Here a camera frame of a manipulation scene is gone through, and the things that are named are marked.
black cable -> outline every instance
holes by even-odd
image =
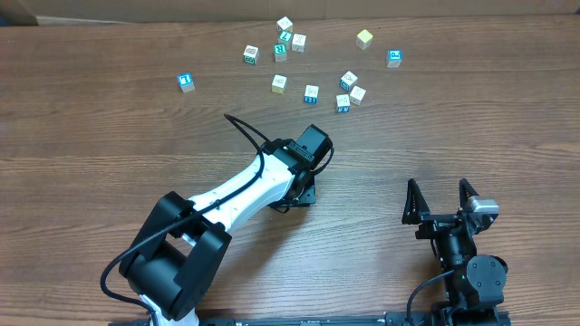
[[[321,166],[321,167],[317,168],[316,170],[312,171],[312,175],[315,176],[315,175],[319,174],[320,172],[322,172],[324,170],[324,168],[326,168],[326,166],[328,165],[328,163],[330,163],[330,160],[333,159],[333,155],[334,155],[334,147],[331,147],[330,148],[330,156],[326,160],[326,163],[324,163],[323,166]]]
[[[248,127],[249,129],[251,129],[252,131],[254,131],[256,134],[258,134],[260,137],[262,137],[265,141],[270,141],[266,136],[264,136],[262,133],[260,133],[259,131],[255,130],[253,127],[251,127],[250,125],[248,125],[247,123],[245,123],[244,121],[232,117],[228,114],[224,114],[224,117],[226,117],[226,119],[231,122],[234,127],[236,127],[244,136],[246,136],[246,138],[252,143],[252,145],[254,146],[254,148],[256,148],[258,156],[260,157],[260,168],[258,169],[257,173],[249,180],[245,183],[245,185],[243,185],[242,187],[234,190],[232,193],[230,193],[229,195],[216,200],[212,205],[209,205],[203,209],[200,209],[199,211],[197,211],[195,214],[192,214],[191,216],[185,217],[171,225],[168,225],[167,227],[163,228],[162,230],[158,231],[156,234],[151,235],[150,237],[146,238],[145,240],[139,242],[138,244],[134,245],[133,247],[125,250],[124,252],[122,252],[121,254],[119,254],[115,259],[113,259],[108,265],[107,267],[105,267],[105,269],[102,271],[101,274],[101,290],[103,293],[105,293],[106,295],[110,296],[113,299],[117,299],[121,302],[127,302],[127,303],[132,303],[132,304],[136,304],[140,307],[145,308],[151,317],[151,320],[153,321],[153,326],[158,326],[158,320],[157,320],[157,315],[155,314],[155,311],[153,310],[153,308],[148,305],[145,302],[141,302],[137,299],[133,299],[130,297],[126,297],[124,295],[120,295],[118,293],[115,293],[111,290],[109,290],[109,288],[107,287],[107,276],[109,275],[109,273],[112,271],[112,269],[115,267],[115,265],[117,265],[118,263],[121,262],[121,260],[123,260],[125,257],[127,257],[129,254],[134,253],[136,250],[138,250],[139,248],[141,248],[142,246],[146,245],[148,242],[150,242],[151,240],[162,236],[162,235],[166,235],[168,232],[190,222],[191,220],[193,220],[194,218],[197,218],[199,216],[204,215],[205,213],[207,213],[208,211],[219,207],[219,205],[226,203],[229,199],[239,195],[240,193],[242,193],[244,190],[248,189],[250,186],[252,186],[252,184],[254,184],[254,182],[256,182],[256,180],[258,180],[260,177],[262,177],[262,172],[264,171],[264,154],[262,153],[262,150],[260,149],[260,147],[258,146],[258,144],[256,143],[256,141],[245,131],[243,130],[238,123],[243,124],[244,126]]]
[[[443,277],[445,277],[447,275],[453,274],[453,272],[455,272],[455,271],[451,270],[451,271],[439,274],[439,275],[433,277],[432,279],[428,280],[427,282],[424,282],[423,284],[417,286],[415,291],[413,291],[413,293],[411,293],[411,296],[409,297],[409,300],[407,301],[407,321],[409,322],[409,324],[411,326],[415,326],[415,323],[413,322],[413,318],[411,318],[411,304],[413,302],[413,299],[415,299],[415,295],[417,295],[417,293],[419,293],[419,291],[423,290],[423,288],[437,282],[438,280],[442,279]]]
[[[249,124],[245,123],[244,121],[242,121],[242,120],[240,120],[240,119],[238,119],[238,118],[236,118],[236,117],[230,116],[229,114],[224,114],[224,117],[226,117],[226,119],[227,119],[229,122],[232,122],[232,120],[233,120],[233,121],[235,121],[235,122],[238,122],[238,123],[242,124],[244,127],[246,127],[246,128],[248,128],[248,129],[250,129],[250,130],[254,131],[256,135],[260,136],[260,137],[261,137],[263,140],[265,140],[266,142],[268,142],[268,143],[270,143],[270,142],[271,142],[271,141],[270,141],[270,139],[268,139],[268,137],[264,136],[264,134],[263,134],[263,133],[261,133],[260,131],[258,131],[256,128],[254,128],[254,127],[250,126]]]

